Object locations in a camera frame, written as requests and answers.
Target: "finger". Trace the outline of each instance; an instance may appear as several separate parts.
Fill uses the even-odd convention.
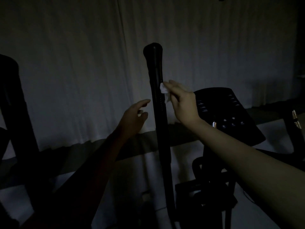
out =
[[[163,82],[163,84],[167,89],[170,90],[170,92],[174,93],[178,97],[181,97],[185,94],[185,91],[182,88],[175,86],[174,84],[168,82]]]
[[[174,86],[178,86],[182,90],[188,92],[188,89],[184,85],[182,85],[181,83],[176,82],[175,80],[170,79],[169,83],[173,84]]]
[[[177,98],[175,97],[174,94],[170,94],[170,101],[173,104],[173,109],[174,110],[177,109],[179,103],[178,103],[178,100],[177,100]]]
[[[139,116],[141,118],[141,120],[143,121],[143,123],[147,120],[148,118],[148,112],[143,112],[141,114],[141,116]]]
[[[149,102],[150,102],[150,99],[140,100],[139,102],[133,104],[132,107],[139,110],[142,107],[146,107]]]

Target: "white curtain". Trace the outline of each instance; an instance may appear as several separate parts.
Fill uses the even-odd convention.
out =
[[[290,97],[295,0],[1,0],[0,13],[0,53],[19,64],[41,150],[105,138],[151,98],[152,42],[164,80],[232,88],[246,108]],[[142,132],[155,129],[147,111]]]

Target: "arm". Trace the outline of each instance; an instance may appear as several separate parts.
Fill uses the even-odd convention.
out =
[[[55,192],[48,219],[34,214],[22,228],[62,228],[91,225],[121,147],[137,134],[148,113],[139,110],[150,100],[142,100],[125,111],[119,125],[101,147]]]
[[[197,111],[195,94],[175,82],[171,92],[175,115],[250,188],[293,228],[304,228],[305,172],[280,162],[213,128]]]

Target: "hand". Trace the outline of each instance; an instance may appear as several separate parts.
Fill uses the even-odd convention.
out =
[[[149,102],[149,99],[141,100],[128,108],[124,112],[116,131],[126,139],[136,135],[141,130],[148,117],[148,112],[143,112],[140,108],[146,107]]]
[[[177,119],[186,127],[201,121],[196,106],[196,97],[193,92],[174,80],[163,82],[164,86],[170,91],[170,100]]]

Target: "person's left hand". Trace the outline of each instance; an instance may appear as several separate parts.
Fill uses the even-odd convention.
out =
[[[148,112],[143,112],[140,108],[146,107],[149,102],[150,99],[141,100],[128,108],[124,112],[116,131],[126,139],[136,135],[141,130],[148,117]]]

